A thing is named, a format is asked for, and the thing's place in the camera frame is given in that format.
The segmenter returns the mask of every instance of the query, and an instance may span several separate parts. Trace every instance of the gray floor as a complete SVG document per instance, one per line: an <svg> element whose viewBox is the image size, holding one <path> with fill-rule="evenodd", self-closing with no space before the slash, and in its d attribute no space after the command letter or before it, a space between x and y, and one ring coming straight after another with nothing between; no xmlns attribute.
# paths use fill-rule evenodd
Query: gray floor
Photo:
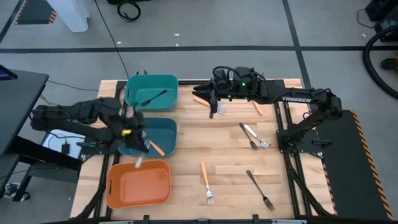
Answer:
<svg viewBox="0 0 398 224"><path fill-rule="evenodd" d="M115 6L98 0L104 18L119 47L175 47L215 45L293 46L284 6L280 0L152 0L140 2L142 17L127 23L118 17ZM91 13L90 28L70 32L58 17L52 25L12 25L0 49L59 49L113 47L111 38L91 0L81 0ZM289 0L302 46L361 46L375 34L356 23L356 11L369 0ZM17 0L0 1L0 30ZM361 20L368 22L361 14ZM396 52L372 52L375 65ZM217 65L255 67L269 78L301 78L294 51L189 51L123 52L129 74L146 69L150 73L171 73L179 78L210 78ZM368 140L394 217L398 217L398 178L394 171L398 153L395 138L398 103L382 92L369 78L361 52L304 52L312 86L331 88L345 109L356 110ZM98 88L103 79L125 79L116 53L0 54L0 64L9 68L42 72L50 79L82 88ZM398 90L397 73L380 71L383 79ZM49 83L43 93L54 103L72 104L95 98ZM28 124L21 136L41 142L44 134ZM26 169L24 164L17 168ZM20 181L16 174L12 181ZM42 223L68 218L75 184L33 178L27 202L0 200L0 223Z"/></svg>

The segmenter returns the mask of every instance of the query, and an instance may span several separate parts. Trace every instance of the orange and black warning stripe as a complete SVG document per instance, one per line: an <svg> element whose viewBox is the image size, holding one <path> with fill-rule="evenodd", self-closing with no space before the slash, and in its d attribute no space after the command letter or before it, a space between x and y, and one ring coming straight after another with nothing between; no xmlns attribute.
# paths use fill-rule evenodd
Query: orange and black warning stripe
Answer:
<svg viewBox="0 0 398 224"><path fill-rule="evenodd" d="M51 15L50 15L50 19L49 19L49 24L53 24L56 17L57 17L57 13L55 11L52 11Z"/></svg>
<svg viewBox="0 0 398 224"><path fill-rule="evenodd" d="M18 24L19 24L19 22L18 22L19 17L20 17L20 15L22 14L22 12L24 11L25 5L26 5L26 3L27 3L28 1L29 1L29 0L25 0L24 3L22 3L22 6L21 6L21 8L19 9L19 12L18 12L17 16L15 17L15 22L14 22L15 25L18 25ZM55 18L57 18L57 13L53 10L53 11L51 12L51 14L50 14L49 24L53 24L54 21L55 21Z"/></svg>
<svg viewBox="0 0 398 224"><path fill-rule="evenodd" d="M15 25L18 25L19 16L21 15L22 11L24 10L26 2L27 2L27 0L25 0L24 3L22 3L21 8L19 9L19 12L18 12L17 16L15 17L15 23L14 23Z"/></svg>
<svg viewBox="0 0 398 224"><path fill-rule="evenodd" d="M325 172L326 182L328 183L331 203L333 204L333 209L335 210L335 214L337 215L335 199L333 198L333 194L331 193L330 181L329 181L329 177L328 177L328 172L326 171L326 165L324 162L322 162L322 163L323 163L323 171Z"/></svg>
<svg viewBox="0 0 398 224"><path fill-rule="evenodd" d="M367 142L365 140L365 136L364 136L362 128L361 128L361 124L359 123L358 115L353 110L351 110L351 113L353 114L353 117L354 117L354 120L355 120L355 123L356 123L356 127L358 129L359 136L361 136L363 148L365 149L366 156L368 157L368 162L369 162L369 166L370 166L370 168L371 168L371 170L373 172L374 181L376 182L376 185L379 188L380 197L381 197L381 200L383 201L384 209L386 210L387 217L392 220L393 219L392 218L392 213L391 213L390 207L388 206L386 195L385 195L385 193L383 191L383 188L381 186L381 182L379 180L379 175L377 174L376 167L375 167L375 165L373 163L373 160L372 160L372 157L371 157L371 153L370 153L369 148L368 148L368 144L367 144Z"/></svg>

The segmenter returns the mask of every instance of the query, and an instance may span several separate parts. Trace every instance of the black floor stripe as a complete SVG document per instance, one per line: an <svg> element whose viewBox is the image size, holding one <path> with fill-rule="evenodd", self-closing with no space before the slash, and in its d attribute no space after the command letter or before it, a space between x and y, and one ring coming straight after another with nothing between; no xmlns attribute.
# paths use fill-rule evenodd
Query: black floor stripe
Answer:
<svg viewBox="0 0 398 224"><path fill-rule="evenodd" d="M303 83L305 88L311 88L310 77L308 76L307 67L305 66L303 52L300 48L299 37L297 36L296 27L294 26L292 12L290 11L289 3L287 0L282 0L284 5L287 23L289 25L290 34L292 35L293 45L296 47L296 56L298 65L300 67L301 76L303 77Z"/></svg>
<svg viewBox="0 0 398 224"><path fill-rule="evenodd" d="M197 47L120 47L119 52L190 52L190 51L362 51L363 46L197 46ZM398 46L374 46L372 50L398 50ZM44 53L106 53L116 52L114 47L62 48L62 49L0 49L3 54Z"/></svg>
<svg viewBox="0 0 398 224"><path fill-rule="evenodd" d="M21 7L22 3L24 2L24 0L19 0L17 5L15 6L14 10L12 11L10 17L8 18L8 21L6 22L6 25L4 25L1 33L0 33L0 44L2 42L2 40L4 39L4 37L7 34L8 29L10 28L12 22L14 21L15 17L17 16L17 13L19 11L19 8Z"/></svg>
<svg viewBox="0 0 398 224"><path fill-rule="evenodd" d="M188 52L188 51L225 51L225 50L270 50L293 51L293 46L197 46L197 47L118 47L119 52ZM100 48L64 48L64 49L0 49L0 53L94 53L116 52L114 47Z"/></svg>

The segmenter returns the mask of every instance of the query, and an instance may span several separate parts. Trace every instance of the orange-handled fork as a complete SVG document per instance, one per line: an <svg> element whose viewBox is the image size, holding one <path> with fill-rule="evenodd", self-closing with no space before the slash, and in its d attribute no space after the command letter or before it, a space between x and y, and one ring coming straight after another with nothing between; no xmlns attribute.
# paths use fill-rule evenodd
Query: orange-handled fork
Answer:
<svg viewBox="0 0 398 224"><path fill-rule="evenodd" d="M214 205L213 194L210 191L209 181L207 180L207 172L206 172L205 162L201 162L200 166L201 166L201 171L203 172L203 178L205 179L206 188L207 188L207 193L206 193L207 203L209 203L209 205Z"/></svg>

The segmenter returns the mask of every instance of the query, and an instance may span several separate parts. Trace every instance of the orange utensil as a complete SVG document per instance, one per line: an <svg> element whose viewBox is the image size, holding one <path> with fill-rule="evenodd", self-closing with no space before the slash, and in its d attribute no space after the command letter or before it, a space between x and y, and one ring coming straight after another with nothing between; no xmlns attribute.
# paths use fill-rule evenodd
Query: orange utensil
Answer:
<svg viewBox="0 0 398 224"><path fill-rule="evenodd" d="M164 156L164 155L166 155L166 153L164 153L164 151L159 147L159 146L157 146L155 143L153 143L151 140L149 140L149 142L150 142L150 144L155 148L155 150L161 155L161 156Z"/></svg>
<svg viewBox="0 0 398 224"><path fill-rule="evenodd" d="M256 103L254 100L252 100L252 102L253 102L253 104L254 104L254 107L256 107L257 112L258 112L260 115L263 115L264 112L263 112L262 109L260 108L260 105L259 105L258 103Z"/></svg>
<svg viewBox="0 0 398 224"><path fill-rule="evenodd" d="M203 178L205 179L206 188L207 188L207 193L206 193L207 203L208 203L209 205L214 205L213 194L212 194L212 192L210 191L210 188L209 188L209 181L207 180L207 171L206 171L205 162L200 162L200 166L201 166L201 171L203 172Z"/></svg>
<svg viewBox="0 0 398 224"><path fill-rule="evenodd" d="M210 104L209 104L206 100L201 99L201 98L199 98L199 97L197 97L197 96L194 96L193 99L194 99L196 102L198 102L198 103L201 103L201 104L206 105L206 106L210 106Z"/></svg>

